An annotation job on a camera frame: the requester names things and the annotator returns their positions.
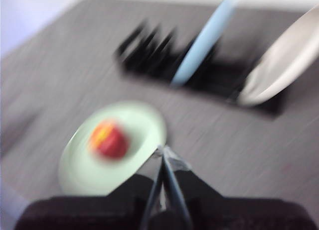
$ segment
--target black dish rack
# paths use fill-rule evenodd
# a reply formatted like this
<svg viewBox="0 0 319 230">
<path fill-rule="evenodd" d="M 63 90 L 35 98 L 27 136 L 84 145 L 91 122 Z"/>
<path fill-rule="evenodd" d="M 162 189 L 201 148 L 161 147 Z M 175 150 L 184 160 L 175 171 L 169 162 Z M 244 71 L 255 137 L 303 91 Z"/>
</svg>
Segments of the black dish rack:
<svg viewBox="0 0 319 230">
<path fill-rule="evenodd" d="M 175 29 L 161 42 L 159 42 L 158 33 L 159 27 L 148 32 L 147 23 L 144 21 L 122 42 L 115 55 L 124 73 L 130 72 L 147 76 L 150 79 L 171 82 L 195 38 L 184 49 L 175 51 L 173 49 Z M 227 102 L 236 105 L 245 80 L 256 66 L 257 59 L 250 63 L 216 60 L 214 56 L 218 51 L 218 46 L 219 42 L 210 49 L 184 87 L 220 96 Z M 281 91 L 268 101 L 253 108 L 272 115 L 279 114 L 282 110 L 284 92 Z"/>
</svg>

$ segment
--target light green plate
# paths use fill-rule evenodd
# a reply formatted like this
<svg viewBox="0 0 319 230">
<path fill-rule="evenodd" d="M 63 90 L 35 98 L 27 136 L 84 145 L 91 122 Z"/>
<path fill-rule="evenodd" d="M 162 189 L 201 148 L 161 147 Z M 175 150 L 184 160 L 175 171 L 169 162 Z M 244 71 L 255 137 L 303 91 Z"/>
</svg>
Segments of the light green plate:
<svg viewBox="0 0 319 230">
<path fill-rule="evenodd" d="M 88 139 L 98 123 L 114 119 L 130 138 L 120 160 L 101 159 L 88 151 Z M 59 182 L 67 195 L 107 195 L 130 178 L 166 142 L 165 122 L 158 111 L 140 102 L 120 102 L 91 115 L 64 149 Z"/>
</svg>

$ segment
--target gray table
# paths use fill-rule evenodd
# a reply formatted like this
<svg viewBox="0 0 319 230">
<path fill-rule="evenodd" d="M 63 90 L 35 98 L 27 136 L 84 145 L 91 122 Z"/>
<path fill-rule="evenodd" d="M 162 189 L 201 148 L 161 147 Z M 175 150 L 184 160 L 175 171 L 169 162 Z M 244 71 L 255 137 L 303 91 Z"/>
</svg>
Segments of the gray table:
<svg viewBox="0 0 319 230">
<path fill-rule="evenodd" d="M 94 111 L 120 100 L 158 108 L 169 144 L 227 196 L 282 198 L 319 223 L 319 60 L 292 86 L 284 113 L 270 118 L 187 90 L 119 75 L 113 52 L 148 17 L 177 45 L 205 24 L 213 7 L 85 0 L 1 61 L 1 180 L 33 201 L 61 195 L 64 146 Z M 252 58 L 301 13 L 239 9 L 221 57 Z"/>
</svg>

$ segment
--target plate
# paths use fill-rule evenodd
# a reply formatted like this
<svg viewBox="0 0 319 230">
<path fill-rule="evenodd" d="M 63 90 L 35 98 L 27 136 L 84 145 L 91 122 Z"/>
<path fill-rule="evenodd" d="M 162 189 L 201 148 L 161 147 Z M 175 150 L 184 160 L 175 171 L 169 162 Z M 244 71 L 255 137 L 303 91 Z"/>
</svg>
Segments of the plate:
<svg viewBox="0 0 319 230">
<path fill-rule="evenodd" d="M 178 67 L 171 81 L 172 86 L 184 85 L 195 73 L 227 26 L 234 12 L 236 1 L 223 0 L 217 7 Z"/>
<path fill-rule="evenodd" d="M 128 135 L 130 148 L 119 160 L 88 151 L 88 140 L 101 121 L 115 120 Z M 161 114 L 141 102 L 120 102 L 91 115 L 66 145 L 59 164 L 59 183 L 67 195 L 107 195 L 130 178 L 166 142 Z"/>
<path fill-rule="evenodd" d="M 265 52 L 248 75 L 237 102 L 254 106 L 290 85 L 319 53 L 319 6 L 293 23 Z"/>
</svg>

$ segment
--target white wall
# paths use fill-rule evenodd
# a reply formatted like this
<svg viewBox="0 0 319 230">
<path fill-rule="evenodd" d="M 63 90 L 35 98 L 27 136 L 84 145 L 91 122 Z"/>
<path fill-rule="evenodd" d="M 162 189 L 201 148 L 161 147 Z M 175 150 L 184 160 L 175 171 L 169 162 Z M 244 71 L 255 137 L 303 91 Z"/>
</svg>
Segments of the white wall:
<svg viewBox="0 0 319 230">
<path fill-rule="evenodd" d="M 78 0 L 1 0 L 1 57 Z M 185 3 L 217 3 L 221 0 L 162 0 Z M 240 6 L 308 10 L 319 0 L 240 0 Z"/>
</svg>

